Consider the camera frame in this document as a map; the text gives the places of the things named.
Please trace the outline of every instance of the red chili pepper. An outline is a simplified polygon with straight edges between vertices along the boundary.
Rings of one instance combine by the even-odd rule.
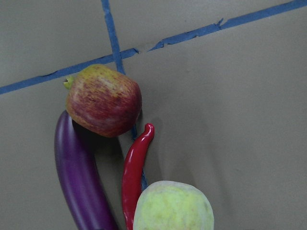
[[[133,229],[133,219],[142,192],[141,178],[146,152],[154,138],[154,126],[145,125],[145,131],[134,141],[125,158],[121,185],[121,202],[127,230]]]

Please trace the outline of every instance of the plastic vegetable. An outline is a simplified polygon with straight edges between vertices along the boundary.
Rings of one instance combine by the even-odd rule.
[[[142,107],[138,84],[127,76],[94,64],[64,82],[66,110],[81,126],[104,137],[116,137],[134,126]]]
[[[134,230],[213,230],[214,217],[206,196],[189,184],[155,182],[137,204]]]
[[[125,158],[122,178],[122,208],[127,230],[133,228],[133,218],[140,194],[142,169],[146,152],[154,138],[154,126],[145,125],[145,131],[134,141]]]
[[[79,230],[118,230],[90,147],[90,131],[64,111],[55,133],[55,160],[62,191]]]

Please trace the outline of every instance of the eggplant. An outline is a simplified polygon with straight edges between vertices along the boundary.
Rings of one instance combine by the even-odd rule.
[[[79,230],[118,230],[101,183],[91,133],[64,111],[55,132],[59,182]]]

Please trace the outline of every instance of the apple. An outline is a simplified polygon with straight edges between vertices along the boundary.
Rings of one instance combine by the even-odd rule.
[[[192,185],[158,181],[140,195],[133,230],[213,230],[207,197]]]
[[[138,84],[102,64],[90,65],[64,83],[69,88],[66,110],[79,125],[101,136],[117,137],[130,130],[141,111]]]

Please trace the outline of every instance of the blue tape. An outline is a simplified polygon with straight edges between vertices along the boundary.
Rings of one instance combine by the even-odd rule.
[[[135,48],[132,49],[127,49],[125,51],[121,52],[121,57],[122,58],[129,58],[132,57],[135,54],[138,54],[139,51]],[[45,81],[50,81],[56,78],[60,78],[60,77],[64,77],[73,73],[77,73],[79,71],[81,71],[82,69],[88,67],[89,65],[92,64],[107,64],[107,63],[111,63],[113,62],[113,55],[107,55],[104,57],[100,57],[94,60],[90,60],[90,61],[86,61],[77,65],[73,65],[64,69],[60,69],[58,71],[55,71],[51,74],[48,75],[44,75],[44,76],[37,76],[37,77],[33,77],[33,78],[29,78],[26,80],[22,80],[10,85],[6,85],[6,86],[2,86],[0,87],[0,94],[4,94],[7,92],[11,92],[11,91],[15,91],[15,90],[19,90],[28,86],[32,86],[32,85],[36,85],[39,83],[43,83]]]
[[[141,180],[142,191],[144,191],[148,187],[147,178],[145,176],[144,170],[142,171],[142,180]]]
[[[222,24],[223,19],[221,19],[217,24],[211,24],[208,26],[204,26],[202,28],[192,30],[189,32],[185,32],[182,34],[178,34],[172,37],[165,38],[158,42],[153,48],[151,48],[149,51],[163,48],[165,45],[173,45],[180,42],[184,42],[187,40],[191,40],[195,37],[204,36],[208,34],[215,33],[220,30],[228,29],[231,27],[235,27],[238,25],[246,24],[249,22],[253,22],[259,19],[263,19],[266,17],[274,16],[276,14],[284,13],[287,11],[295,10],[301,7],[307,6],[307,0],[294,0],[288,3],[284,3],[281,5],[273,6],[270,8],[266,8],[261,11],[249,13],[243,16],[239,16],[236,18],[232,18],[227,20],[224,24]]]
[[[109,33],[109,38],[111,42],[111,48],[113,52],[113,58],[116,64],[117,71],[125,74],[123,62],[122,62],[122,57],[120,55],[120,48],[119,48],[119,43],[118,43],[118,38],[116,36],[116,31],[115,31],[115,25],[113,21],[113,17],[111,14],[110,10],[110,4],[108,0],[101,0],[102,7],[104,9],[105,13],[105,22],[106,22],[106,27],[107,31]]]
[[[110,30],[109,34],[110,34],[110,41],[111,41],[112,52],[113,52],[112,55],[108,55],[105,57],[97,58],[95,60],[77,64],[77,65],[74,65],[68,68],[64,68],[64,69],[58,70],[54,73],[51,73],[45,76],[34,77],[34,78],[26,79],[20,82],[16,82],[16,83],[13,83],[7,86],[0,87],[0,94],[22,89],[24,87],[39,84],[39,83],[49,81],[55,78],[63,77],[65,75],[73,74],[95,63],[106,64],[106,63],[110,63],[114,61],[117,65],[118,71],[124,73],[122,59],[132,57],[133,55],[139,52],[135,48],[119,52],[120,49],[118,45],[117,36],[115,33],[115,26],[114,26],[113,18],[110,13],[109,2],[107,0],[101,0],[101,2],[104,6],[105,18],[106,18],[108,30]],[[276,14],[295,10],[295,9],[305,7],[305,6],[307,6],[307,0],[294,0],[294,1],[284,3],[281,5],[273,6],[273,7],[261,10],[261,11],[257,11],[257,12],[249,13],[243,16],[229,19],[224,24],[222,24],[223,20],[220,20],[219,23],[217,24],[215,23],[210,24],[208,26],[205,26],[205,27],[202,27],[196,30],[192,30],[186,33],[182,33],[182,34],[178,34],[172,37],[165,38],[161,40],[160,42],[158,42],[149,51],[162,48],[166,44],[173,45],[176,43],[188,41],[198,36],[204,36],[204,35],[211,34],[211,33],[223,30],[223,29],[235,27],[238,25],[242,25],[242,24],[256,21],[259,19],[263,19],[266,17],[274,16]]]

